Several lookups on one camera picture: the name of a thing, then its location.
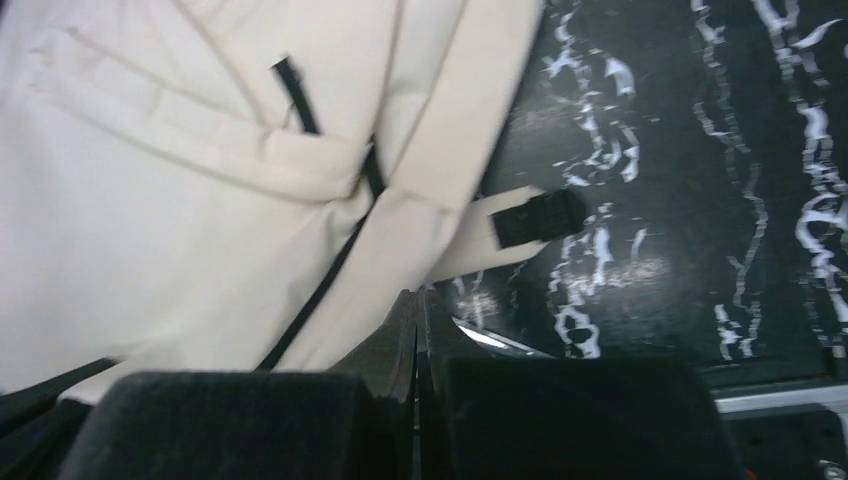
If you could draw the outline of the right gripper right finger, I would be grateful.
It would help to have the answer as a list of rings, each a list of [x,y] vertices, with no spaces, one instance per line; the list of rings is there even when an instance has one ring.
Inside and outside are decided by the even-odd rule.
[[[741,479],[709,390],[668,358],[497,356],[433,291],[418,317],[426,479]]]

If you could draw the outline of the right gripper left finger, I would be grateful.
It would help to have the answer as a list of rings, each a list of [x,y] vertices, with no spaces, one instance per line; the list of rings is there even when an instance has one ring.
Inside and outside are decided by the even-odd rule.
[[[143,372],[118,381],[63,479],[408,479],[419,297],[325,372]]]

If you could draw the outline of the beige student backpack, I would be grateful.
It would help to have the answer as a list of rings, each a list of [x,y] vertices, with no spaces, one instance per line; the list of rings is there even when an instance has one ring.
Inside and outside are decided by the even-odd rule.
[[[476,190],[541,1],[5,1],[1,430],[140,371],[320,371],[396,296],[535,256]]]

